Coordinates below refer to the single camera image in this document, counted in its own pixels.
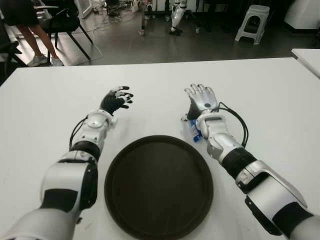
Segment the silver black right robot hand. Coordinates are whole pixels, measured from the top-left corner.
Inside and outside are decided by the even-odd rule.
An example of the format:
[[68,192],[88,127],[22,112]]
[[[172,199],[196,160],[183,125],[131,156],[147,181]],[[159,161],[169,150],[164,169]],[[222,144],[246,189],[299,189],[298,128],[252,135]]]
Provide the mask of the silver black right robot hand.
[[189,97],[190,106],[186,115],[188,120],[196,120],[202,113],[214,110],[218,106],[215,93],[211,87],[203,84],[191,84],[184,91]]

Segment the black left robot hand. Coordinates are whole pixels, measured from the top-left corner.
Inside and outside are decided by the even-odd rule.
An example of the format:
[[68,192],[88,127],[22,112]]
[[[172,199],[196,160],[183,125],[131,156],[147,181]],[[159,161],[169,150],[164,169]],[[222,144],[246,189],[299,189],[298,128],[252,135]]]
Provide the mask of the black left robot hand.
[[129,86],[117,86],[111,89],[100,103],[100,109],[113,115],[118,109],[128,109],[129,104],[132,104],[133,94],[127,92]]

